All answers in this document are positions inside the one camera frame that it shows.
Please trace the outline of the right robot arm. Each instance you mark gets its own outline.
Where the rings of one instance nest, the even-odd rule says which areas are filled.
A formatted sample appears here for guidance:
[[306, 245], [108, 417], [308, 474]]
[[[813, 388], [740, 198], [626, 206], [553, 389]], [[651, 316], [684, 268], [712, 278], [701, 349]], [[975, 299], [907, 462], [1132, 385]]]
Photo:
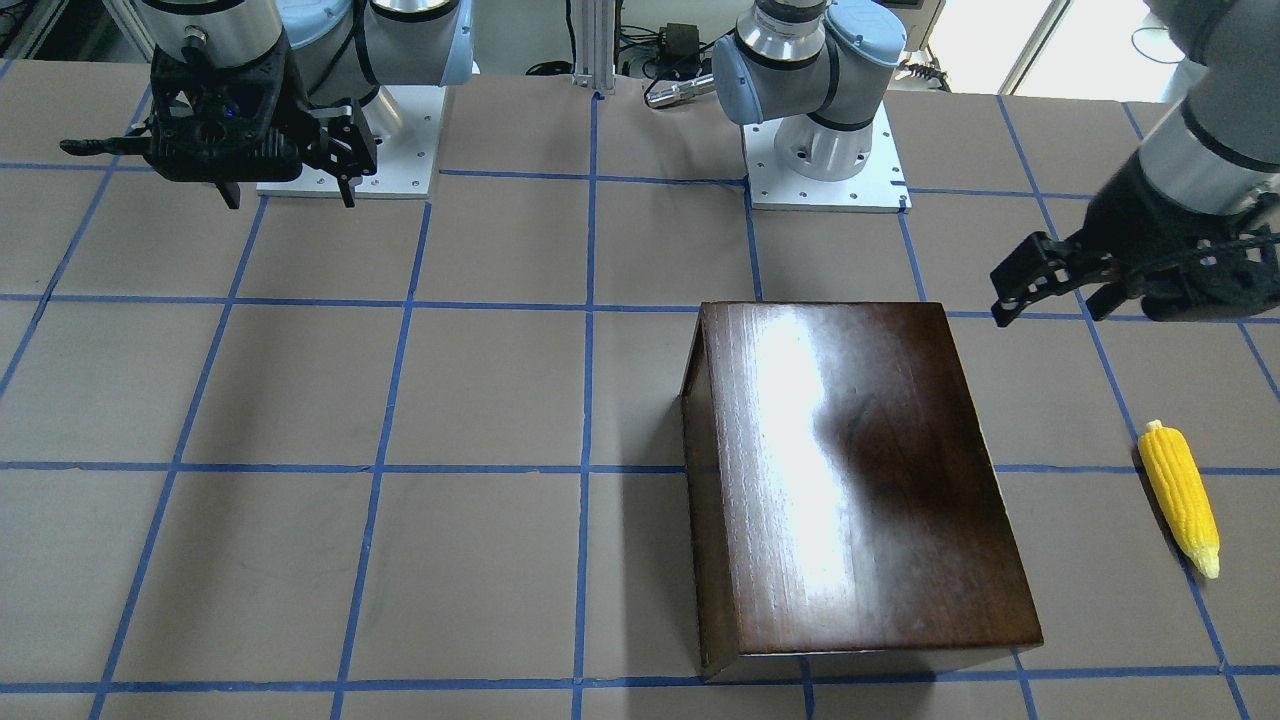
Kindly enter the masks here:
[[261, 195], [428, 199], [445, 91], [474, 73], [470, 1], [141, 1], [151, 108], [72, 156]]

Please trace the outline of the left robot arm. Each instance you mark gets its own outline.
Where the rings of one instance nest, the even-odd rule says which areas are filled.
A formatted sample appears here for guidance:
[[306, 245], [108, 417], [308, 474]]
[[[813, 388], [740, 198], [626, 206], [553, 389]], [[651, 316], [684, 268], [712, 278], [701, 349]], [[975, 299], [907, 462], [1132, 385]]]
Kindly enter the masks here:
[[[1253, 316], [1277, 306], [1277, 4], [1152, 1], [1204, 68], [1091, 200], [1065, 240], [1027, 236], [992, 272], [995, 322], [1094, 284], [1089, 314], [1138, 300], [1155, 322]], [[737, 126], [782, 120], [783, 164], [814, 181], [859, 172], [905, 47], [873, 1], [756, 1], [713, 46], [714, 87]]]

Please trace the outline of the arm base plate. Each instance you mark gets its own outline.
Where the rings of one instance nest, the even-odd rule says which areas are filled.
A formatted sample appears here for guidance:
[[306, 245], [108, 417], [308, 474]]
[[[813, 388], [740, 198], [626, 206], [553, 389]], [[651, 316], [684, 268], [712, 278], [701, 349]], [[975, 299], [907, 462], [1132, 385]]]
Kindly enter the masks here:
[[358, 106], [378, 141], [378, 172], [352, 182], [355, 199], [430, 197], [447, 97], [439, 86], [383, 86]]
[[872, 123], [852, 133], [809, 117], [744, 126], [742, 151], [758, 209], [905, 213], [913, 206], [883, 102]]

